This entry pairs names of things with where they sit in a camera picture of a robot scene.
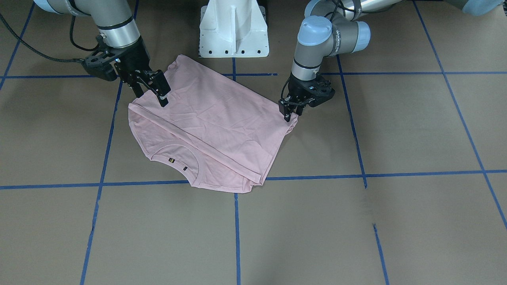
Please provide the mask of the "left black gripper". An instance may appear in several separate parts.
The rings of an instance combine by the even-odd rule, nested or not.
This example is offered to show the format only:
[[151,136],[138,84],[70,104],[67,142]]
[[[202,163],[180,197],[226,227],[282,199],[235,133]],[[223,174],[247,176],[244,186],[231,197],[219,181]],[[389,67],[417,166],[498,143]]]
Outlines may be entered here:
[[312,81],[300,80],[294,75],[290,75],[286,86],[288,86],[288,95],[284,100],[278,101],[278,107],[286,122],[290,121],[293,110],[298,116],[303,115],[303,110],[311,101]]

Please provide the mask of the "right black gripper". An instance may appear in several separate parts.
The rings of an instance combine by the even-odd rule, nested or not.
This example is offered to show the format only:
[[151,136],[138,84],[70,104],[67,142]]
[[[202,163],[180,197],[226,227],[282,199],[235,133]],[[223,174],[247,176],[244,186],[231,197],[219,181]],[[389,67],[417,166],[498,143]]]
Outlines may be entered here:
[[161,107],[168,105],[170,85],[163,71],[150,68],[150,56],[142,38],[127,47],[112,47],[111,53],[119,60],[115,67],[121,81],[133,90],[137,98],[143,96],[141,85],[144,85],[156,95]]

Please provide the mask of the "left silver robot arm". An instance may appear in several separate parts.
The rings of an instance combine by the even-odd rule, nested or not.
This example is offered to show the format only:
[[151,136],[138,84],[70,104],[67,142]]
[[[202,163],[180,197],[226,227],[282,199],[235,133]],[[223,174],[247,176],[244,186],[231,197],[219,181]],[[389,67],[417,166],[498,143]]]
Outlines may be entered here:
[[382,13],[396,0],[312,0],[305,8],[297,34],[297,45],[290,75],[280,94],[279,111],[285,121],[302,115],[306,106],[316,107],[334,95],[330,81],[319,72],[322,60],[364,50],[371,31],[362,15]]

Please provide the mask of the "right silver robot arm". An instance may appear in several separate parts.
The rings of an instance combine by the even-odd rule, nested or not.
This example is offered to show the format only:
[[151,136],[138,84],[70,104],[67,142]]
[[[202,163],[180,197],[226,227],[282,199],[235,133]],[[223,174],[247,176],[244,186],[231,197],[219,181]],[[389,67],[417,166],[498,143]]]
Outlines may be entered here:
[[168,104],[170,85],[163,71],[150,68],[150,56],[127,1],[36,0],[36,5],[56,14],[93,19],[99,31],[98,48],[78,61],[88,74],[109,82],[120,78],[138,98],[145,86],[161,106]]

